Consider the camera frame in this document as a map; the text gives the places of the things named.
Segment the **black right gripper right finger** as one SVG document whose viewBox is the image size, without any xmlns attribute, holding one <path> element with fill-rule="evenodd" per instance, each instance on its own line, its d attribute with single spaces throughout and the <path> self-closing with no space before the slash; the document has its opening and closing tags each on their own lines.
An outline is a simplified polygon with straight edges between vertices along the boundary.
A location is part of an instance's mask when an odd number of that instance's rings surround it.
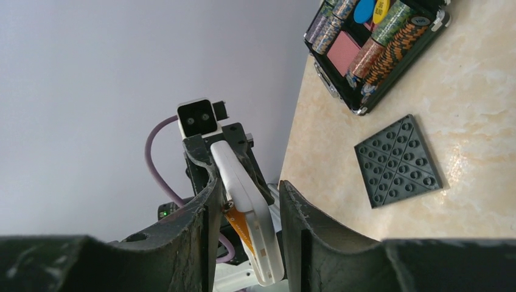
<svg viewBox="0 0 516 292">
<path fill-rule="evenodd" d="M 376 241 L 279 184 L 291 291 L 514 291 L 515 240 L 402 238 Z"/>
</svg>

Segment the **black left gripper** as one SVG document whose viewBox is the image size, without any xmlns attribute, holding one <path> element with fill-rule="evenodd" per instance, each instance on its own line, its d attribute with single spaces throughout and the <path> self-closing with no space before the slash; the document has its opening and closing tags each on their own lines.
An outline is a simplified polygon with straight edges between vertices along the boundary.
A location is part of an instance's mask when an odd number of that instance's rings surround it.
<svg viewBox="0 0 516 292">
<path fill-rule="evenodd" d="M 240 123 L 222 127 L 222 133 L 203 137 L 194 135 L 183 140 L 187 173 L 194 195 L 220 195 L 220 180 L 230 192 L 263 196 L 267 205 L 274 198 L 267 186 L 247 135 Z"/>
</svg>

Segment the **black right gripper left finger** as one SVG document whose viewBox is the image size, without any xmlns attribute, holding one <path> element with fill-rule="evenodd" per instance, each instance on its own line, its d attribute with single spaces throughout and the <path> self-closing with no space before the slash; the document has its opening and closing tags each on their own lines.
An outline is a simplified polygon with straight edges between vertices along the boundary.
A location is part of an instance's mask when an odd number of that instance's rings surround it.
<svg viewBox="0 0 516 292">
<path fill-rule="evenodd" d="M 211 291 L 221 219 L 219 179 L 121 242 L 88 235 L 1 237 L 2 291 Z"/>
</svg>

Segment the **white remote control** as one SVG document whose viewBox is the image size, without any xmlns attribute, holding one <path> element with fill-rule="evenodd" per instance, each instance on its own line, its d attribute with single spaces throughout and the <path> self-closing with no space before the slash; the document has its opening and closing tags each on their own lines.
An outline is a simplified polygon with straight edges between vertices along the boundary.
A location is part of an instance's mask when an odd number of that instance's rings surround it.
<svg viewBox="0 0 516 292">
<path fill-rule="evenodd" d="M 281 281 L 284 278 L 281 249 L 265 199 L 261 195 L 249 196 L 246 189 L 237 193 L 224 187 L 228 201 L 232 200 L 236 209 L 245 214 L 255 256 L 252 257 L 247 247 L 244 249 L 258 284 L 266 287 Z"/>
</svg>

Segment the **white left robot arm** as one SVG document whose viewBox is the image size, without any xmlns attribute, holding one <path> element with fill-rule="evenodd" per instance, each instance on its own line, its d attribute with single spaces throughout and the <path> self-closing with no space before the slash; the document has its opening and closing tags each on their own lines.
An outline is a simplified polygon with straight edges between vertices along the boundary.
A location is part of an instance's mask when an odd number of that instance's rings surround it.
<svg viewBox="0 0 516 292">
<path fill-rule="evenodd" d="M 172 214 L 174 210 L 179 209 L 181 206 L 185 205 L 191 200 L 190 198 L 182 199 L 180 196 L 178 196 L 159 174 L 157 168 L 154 165 L 154 162 L 152 161 L 151 149 L 155 137 L 161 129 L 175 121 L 177 121 L 177 117 L 172 116 L 157 124 L 157 126 L 152 129 L 145 143 L 145 161 L 147 163 L 147 167 L 156 183 L 158 183 L 162 190 L 165 191 L 165 193 L 172 199 L 171 203 L 163 204 L 158 208 L 159 219 Z M 246 166 L 246 169 L 257 183 L 262 194 L 269 201 L 270 206 L 273 207 L 274 198 L 271 195 L 271 192 L 254 157 L 254 153 L 252 152 L 251 148 L 253 143 L 251 142 L 251 138 L 246 138 L 245 142 L 248 144 L 246 149 L 246 156 L 249 160 L 249 165 Z M 231 227 L 226 219 L 222 220 L 220 235 L 222 236 L 222 241 L 218 243 L 217 266 L 219 268 L 222 267 L 228 269 L 230 266 L 240 266 L 246 263 L 248 261 L 248 257 L 244 249 L 245 244 L 241 242 L 236 231 L 233 229 L 233 227 Z"/>
</svg>

